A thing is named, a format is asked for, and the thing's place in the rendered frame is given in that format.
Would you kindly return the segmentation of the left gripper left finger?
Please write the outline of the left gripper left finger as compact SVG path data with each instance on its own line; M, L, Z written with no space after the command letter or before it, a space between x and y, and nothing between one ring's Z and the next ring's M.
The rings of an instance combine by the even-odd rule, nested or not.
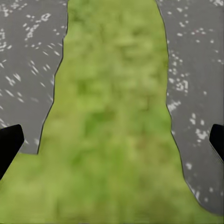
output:
M23 142L24 134L20 124L0 129L0 180Z

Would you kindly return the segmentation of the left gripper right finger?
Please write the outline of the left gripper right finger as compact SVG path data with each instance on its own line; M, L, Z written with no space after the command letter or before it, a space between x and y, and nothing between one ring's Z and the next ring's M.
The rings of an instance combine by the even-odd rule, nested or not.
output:
M209 140L224 161L224 126L214 124L210 132Z

